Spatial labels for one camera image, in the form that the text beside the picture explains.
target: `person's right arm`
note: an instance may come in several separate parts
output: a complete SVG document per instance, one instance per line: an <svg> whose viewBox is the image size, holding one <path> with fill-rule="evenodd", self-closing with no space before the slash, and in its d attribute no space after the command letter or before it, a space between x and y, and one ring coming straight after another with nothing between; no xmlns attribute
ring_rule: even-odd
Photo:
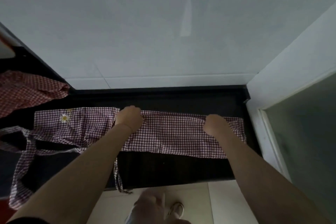
<svg viewBox="0 0 336 224"><path fill-rule="evenodd" d="M225 152L259 223L331 224L305 194L244 144L223 117L207 116L203 129L216 138Z"/></svg>

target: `pants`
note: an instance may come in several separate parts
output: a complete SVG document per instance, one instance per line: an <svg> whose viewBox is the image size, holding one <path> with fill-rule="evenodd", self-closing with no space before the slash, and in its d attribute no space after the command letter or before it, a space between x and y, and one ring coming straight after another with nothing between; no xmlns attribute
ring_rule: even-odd
<svg viewBox="0 0 336 224"><path fill-rule="evenodd" d="M191 224L170 214L164 220L163 192L156 188L146 189L134 203L126 224Z"/></svg>

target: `black sleeve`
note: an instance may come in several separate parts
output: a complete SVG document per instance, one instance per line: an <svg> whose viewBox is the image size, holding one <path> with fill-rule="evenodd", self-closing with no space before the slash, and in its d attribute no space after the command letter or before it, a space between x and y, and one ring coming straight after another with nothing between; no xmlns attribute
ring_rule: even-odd
<svg viewBox="0 0 336 224"><path fill-rule="evenodd" d="M12 220L10 222L7 222L6 224L49 224L45 220L42 220L40 218L35 217L21 217L17 218L15 220Z"/></svg>

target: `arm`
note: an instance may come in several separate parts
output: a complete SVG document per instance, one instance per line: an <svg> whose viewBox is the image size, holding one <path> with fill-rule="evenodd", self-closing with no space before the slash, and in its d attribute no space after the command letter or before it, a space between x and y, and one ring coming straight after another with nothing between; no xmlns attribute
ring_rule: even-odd
<svg viewBox="0 0 336 224"><path fill-rule="evenodd" d="M10 219L37 217L50 224L86 223L128 137L142 125L140 109L120 111L115 126L46 182Z"/></svg>
<svg viewBox="0 0 336 224"><path fill-rule="evenodd" d="M331 224L299 189L244 144L223 117L209 115L204 131L215 137L225 152L259 223Z"/></svg>

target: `white door frame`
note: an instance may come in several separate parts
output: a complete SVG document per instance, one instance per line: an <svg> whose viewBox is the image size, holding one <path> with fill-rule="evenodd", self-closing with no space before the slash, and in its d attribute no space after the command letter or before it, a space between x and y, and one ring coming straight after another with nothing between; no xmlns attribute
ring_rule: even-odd
<svg viewBox="0 0 336 224"><path fill-rule="evenodd" d="M336 72L336 3L247 84L247 109L263 158L290 176L265 109Z"/></svg>

